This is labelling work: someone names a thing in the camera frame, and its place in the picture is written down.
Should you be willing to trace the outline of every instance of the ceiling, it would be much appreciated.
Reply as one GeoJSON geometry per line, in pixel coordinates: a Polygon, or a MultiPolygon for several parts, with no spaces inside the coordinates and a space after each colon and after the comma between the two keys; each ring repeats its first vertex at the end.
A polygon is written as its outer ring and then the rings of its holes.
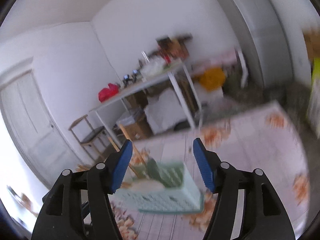
{"type": "Polygon", "coordinates": [[[0,42],[44,25],[92,20],[111,0],[17,0],[0,28],[0,42]]]}

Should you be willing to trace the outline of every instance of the door frame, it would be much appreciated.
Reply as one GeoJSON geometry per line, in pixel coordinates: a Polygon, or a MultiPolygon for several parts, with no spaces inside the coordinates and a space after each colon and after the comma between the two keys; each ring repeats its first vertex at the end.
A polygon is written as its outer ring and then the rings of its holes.
{"type": "Polygon", "coordinates": [[[50,183],[47,182],[47,180],[38,172],[38,170],[32,165],[32,163],[30,162],[30,160],[28,159],[28,157],[25,155],[25,153],[23,152],[23,150],[21,149],[17,139],[15,138],[14,136],[14,133],[11,129],[11,126],[10,126],[10,123],[8,121],[8,118],[6,116],[6,113],[4,111],[4,105],[3,105],[3,102],[2,102],[2,96],[1,96],[1,91],[3,89],[5,89],[8,85],[10,85],[11,83],[15,82],[16,80],[18,80],[19,78],[27,75],[27,74],[31,74],[31,77],[35,83],[35,86],[36,86],[36,90],[37,92],[39,93],[40,95],[40,98],[42,100],[42,103],[44,105],[44,108],[45,110],[47,111],[51,121],[53,122],[53,125],[55,126],[55,128],[57,129],[57,131],[59,132],[59,135],[61,136],[61,138],[63,139],[63,141],[66,143],[67,147],[70,149],[70,151],[75,155],[75,157],[79,160],[79,164],[84,164],[84,162],[78,157],[78,155],[76,155],[75,151],[73,150],[73,148],[70,146],[70,144],[68,143],[68,141],[65,139],[65,137],[63,136],[63,134],[61,133],[60,129],[58,128],[55,120],[52,118],[51,114],[50,114],[50,111],[48,110],[47,108],[47,105],[45,104],[44,100],[43,100],[43,97],[42,97],[42,94],[40,92],[40,89],[39,89],[39,86],[38,86],[38,83],[36,81],[36,78],[34,76],[34,70],[32,68],[26,70],[26,71],[23,71],[22,73],[14,76],[12,79],[10,79],[8,82],[5,82],[4,84],[0,84],[0,110],[1,110],[1,114],[2,114],[2,117],[3,117],[3,120],[4,120],[4,124],[5,126],[7,127],[7,130],[9,132],[9,135],[15,145],[15,147],[17,148],[17,151],[19,152],[20,156],[22,157],[22,159],[24,160],[24,162],[27,164],[27,166],[31,169],[31,171],[34,173],[34,175],[41,181],[41,183],[48,189],[50,190],[51,189],[51,186],[50,186],[50,183]]]}

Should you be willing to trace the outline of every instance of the white bag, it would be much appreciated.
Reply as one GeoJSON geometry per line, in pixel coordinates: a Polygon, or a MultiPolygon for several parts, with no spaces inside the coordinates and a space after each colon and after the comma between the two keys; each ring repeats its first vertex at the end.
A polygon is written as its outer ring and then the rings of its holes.
{"type": "Polygon", "coordinates": [[[187,119],[175,92],[164,90],[157,101],[149,102],[144,112],[153,134],[164,132],[187,119]]]}
{"type": "Polygon", "coordinates": [[[144,78],[152,77],[163,72],[163,68],[166,65],[166,61],[161,57],[155,57],[150,60],[143,68],[140,70],[141,75],[144,78]]]}

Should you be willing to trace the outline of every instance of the white table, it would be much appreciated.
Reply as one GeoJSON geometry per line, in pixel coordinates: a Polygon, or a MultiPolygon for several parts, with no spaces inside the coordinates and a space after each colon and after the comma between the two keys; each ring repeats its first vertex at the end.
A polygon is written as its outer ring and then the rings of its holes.
{"type": "Polygon", "coordinates": [[[189,122],[189,125],[192,129],[195,129],[196,128],[196,124],[195,124],[195,121],[193,119],[193,116],[188,108],[188,105],[185,101],[185,98],[183,97],[182,95],[182,92],[181,92],[181,89],[177,83],[177,80],[175,78],[175,74],[180,71],[180,70],[183,70],[184,73],[186,74],[187,76],[187,79],[188,79],[188,82],[191,86],[191,90],[193,92],[193,95],[195,96],[195,99],[196,99],[196,102],[197,102],[197,105],[199,107],[199,112],[200,114],[202,113],[202,108],[201,108],[201,102],[199,101],[199,98],[197,96],[197,93],[196,93],[196,90],[195,90],[195,87],[193,86],[193,82],[191,80],[191,77],[188,73],[188,70],[186,68],[186,65],[182,62],[178,62],[176,63],[175,65],[171,66],[170,68],[166,69],[163,73],[159,74],[159,75],[156,75],[154,77],[151,77],[149,79],[147,79],[147,81],[140,81],[140,82],[137,82],[135,84],[132,84],[130,85],[129,87],[121,90],[118,94],[116,94],[115,96],[109,98],[108,100],[104,101],[103,104],[101,106],[98,106],[97,108],[91,110],[92,111],[95,111],[95,113],[97,114],[98,118],[100,119],[100,121],[102,122],[102,124],[104,125],[104,127],[106,128],[106,130],[108,131],[108,133],[110,134],[111,138],[114,140],[114,142],[119,146],[121,147],[121,143],[119,141],[119,139],[117,138],[116,134],[113,132],[112,130],[112,127],[109,127],[105,122],[104,120],[100,117],[98,111],[101,110],[102,108],[112,104],[112,103],[115,103],[119,100],[121,100],[123,103],[123,99],[129,95],[132,95],[138,91],[141,91],[143,89],[146,89],[150,86],[153,86],[153,85],[156,85],[160,82],[163,82],[167,79],[169,79],[171,81],[171,84],[174,88],[174,91],[176,92],[177,94],[177,97],[180,101],[180,104],[182,106],[182,109],[184,111],[184,113],[186,114],[187,116],[187,119],[188,119],[188,122],[189,122]]]}

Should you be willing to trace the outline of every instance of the yellow bag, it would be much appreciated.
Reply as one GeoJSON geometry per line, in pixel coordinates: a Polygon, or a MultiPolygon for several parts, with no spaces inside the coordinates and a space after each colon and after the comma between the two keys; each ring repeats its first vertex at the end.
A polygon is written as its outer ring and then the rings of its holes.
{"type": "Polygon", "coordinates": [[[206,70],[199,79],[199,83],[207,90],[213,91],[221,87],[226,81],[226,76],[220,67],[206,70]]]}

